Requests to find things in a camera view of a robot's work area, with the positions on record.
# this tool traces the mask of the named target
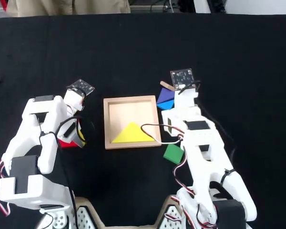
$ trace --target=black tablecloth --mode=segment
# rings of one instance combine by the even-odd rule
[[[74,192],[93,203],[107,226],[153,224],[166,196],[179,188],[174,165],[163,159],[165,146],[105,150],[102,100],[157,96],[159,81],[170,82],[169,71],[183,68],[193,69],[202,82],[201,103],[235,139],[235,168],[258,211],[251,225],[283,228],[286,16],[0,19],[0,157],[29,98],[63,96],[65,86],[82,78],[96,87],[82,114],[97,134],[86,148],[63,152]],[[53,181],[64,183],[61,173],[54,174]],[[191,184],[187,168],[180,178]],[[0,213],[0,228],[33,228],[40,217],[12,207],[9,217]]]

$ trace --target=yellow triangle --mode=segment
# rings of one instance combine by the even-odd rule
[[[119,133],[119,135],[112,141],[112,143],[151,141],[154,141],[154,139],[145,134],[138,124],[131,122]]]

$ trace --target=wooden tray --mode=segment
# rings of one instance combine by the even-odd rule
[[[156,98],[154,95],[104,99],[106,149],[161,145],[156,141],[112,143],[116,136],[130,122],[137,123],[139,126],[146,123],[159,124]],[[145,126],[144,130],[161,141],[159,126]]]

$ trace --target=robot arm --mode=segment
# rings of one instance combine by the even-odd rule
[[[85,81],[78,80],[67,90],[64,99],[50,95],[28,100],[22,123],[1,158],[9,177],[0,179],[0,200],[39,209],[42,213],[60,211],[73,218],[68,188],[51,182],[43,174],[51,173],[54,167],[58,148],[56,134],[63,142],[74,141],[83,146],[76,131],[77,120],[72,117],[83,109],[84,97],[93,90]],[[37,145],[42,146],[40,156],[27,156]]]
[[[189,188],[195,196],[192,198],[185,188],[181,188],[177,192],[180,205],[186,210],[195,228],[202,227],[197,218],[209,227],[215,227],[218,215],[221,214],[216,207],[219,202],[216,203],[216,199],[210,194],[210,182],[215,181],[243,207],[245,222],[253,221],[256,218],[254,202],[241,176],[234,171],[215,124],[203,117],[199,107],[194,104],[197,96],[195,88],[186,89],[182,94],[177,91],[175,108],[162,111],[164,124],[184,131],[181,149],[185,151],[193,178],[193,186]],[[180,134],[169,127],[164,130],[171,136]]]

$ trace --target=beige pants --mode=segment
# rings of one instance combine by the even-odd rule
[[[12,17],[40,15],[130,13],[128,0],[9,0]]]

